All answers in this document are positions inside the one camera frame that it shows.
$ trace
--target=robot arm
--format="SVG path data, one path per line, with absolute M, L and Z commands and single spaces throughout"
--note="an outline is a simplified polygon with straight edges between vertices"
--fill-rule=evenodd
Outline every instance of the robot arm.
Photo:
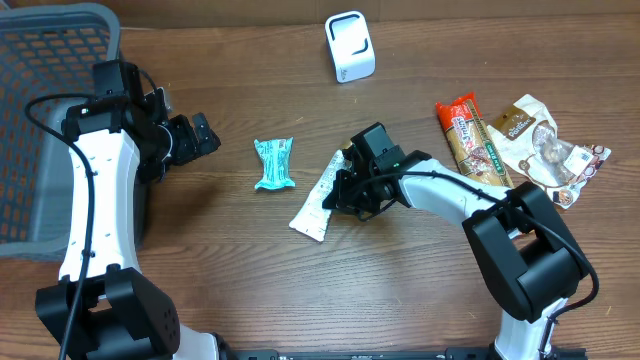
M 141 274 L 133 192 L 136 183 L 211 153 L 220 141 L 201 114 L 194 117 L 195 131 L 182 115 L 169 120 L 163 90 L 143 96 L 134 65 L 108 61 L 95 65 L 93 76 L 95 99 L 70 107 L 62 122 L 63 135 L 90 161 L 95 185 L 91 258 L 68 355 L 218 360 L 218 340 L 180 324 L 169 296 Z M 75 152 L 70 154 L 74 190 L 67 254 L 59 284 L 36 294 L 36 313 L 59 343 L 77 289 L 88 211 L 86 172 Z M 105 299 L 109 309 L 89 310 Z
M 405 156 L 379 123 L 351 142 L 344 152 L 351 168 L 337 172 L 323 207 L 362 219 L 364 213 L 384 210 L 383 201 L 397 201 L 461 226 L 489 291 L 504 310 L 492 347 L 495 358 L 539 359 L 547 318 L 588 274 L 564 242 L 519 216 L 544 224 L 582 254 L 544 192 L 531 183 L 513 190 L 480 184 L 419 151 Z M 537 239 L 518 250 L 512 240 L 531 231 Z M 544 352 L 550 351 L 547 342 Z

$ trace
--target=crumpled wrapper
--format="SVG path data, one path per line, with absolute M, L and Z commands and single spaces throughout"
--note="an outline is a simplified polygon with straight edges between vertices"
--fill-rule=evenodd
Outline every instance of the crumpled wrapper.
M 547 107 L 531 95 L 516 101 L 488 130 L 502 160 L 565 209 L 611 154 L 604 146 L 558 139 L 558 126 Z

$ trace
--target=basket mesh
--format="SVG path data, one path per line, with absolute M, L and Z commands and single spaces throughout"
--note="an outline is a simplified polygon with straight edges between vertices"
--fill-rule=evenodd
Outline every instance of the basket mesh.
M 91 66 L 106 59 L 108 44 L 101 26 L 0 31 L 0 243 L 29 238 L 43 165 L 44 133 L 27 121 L 24 106 L 38 96 L 92 92 Z M 36 119 L 46 121 L 58 103 L 37 105 Z

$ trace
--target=wood grain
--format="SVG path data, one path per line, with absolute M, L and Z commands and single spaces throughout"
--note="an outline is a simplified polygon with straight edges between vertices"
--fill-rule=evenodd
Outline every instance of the wood grain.
M 194 28 L 324 24 L 358 10 L 367 21 L 640 13 L 636 0 L 5 0 L 14 7 L 98 2 L 123 26 Z
M 290 230 L 336 148 L 375 121 L 405 151 L 454 168 L 436 101 L 475 91 L 489 120 L 526 93 L 562 139 L 612 157 L 563 218 L 601 278 L 554 342 L 593 359 L 640 358 L 640 15 L 370 26 L 376 73 L 337 85 L 322 26 L 127 31 L 122 50 L 220 135 L 213 155 L 152 189 L 139 259 L 181 320 L 235 348 L 425 350 L 489 344 L 500 309 L 462 232 L 395 207 L 361 225 L 334 216 L 323 244 Z M 295 189 L 256 192 L 254 139 L 295 138 Z M 516 183 L 523 181 L 514 176 Z M 33 311 L 59 264 L 0 261 L 0 358 L 50 359 Z M 577 296 L 589 290 L 581 284 Z

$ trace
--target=white box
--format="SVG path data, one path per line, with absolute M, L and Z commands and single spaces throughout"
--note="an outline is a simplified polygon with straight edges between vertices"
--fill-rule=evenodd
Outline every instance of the white box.
M 376 58 L 362 13 L 349 11 L 334 15 L 327 19 L 324 29 L 339 83 L 373 74 Z

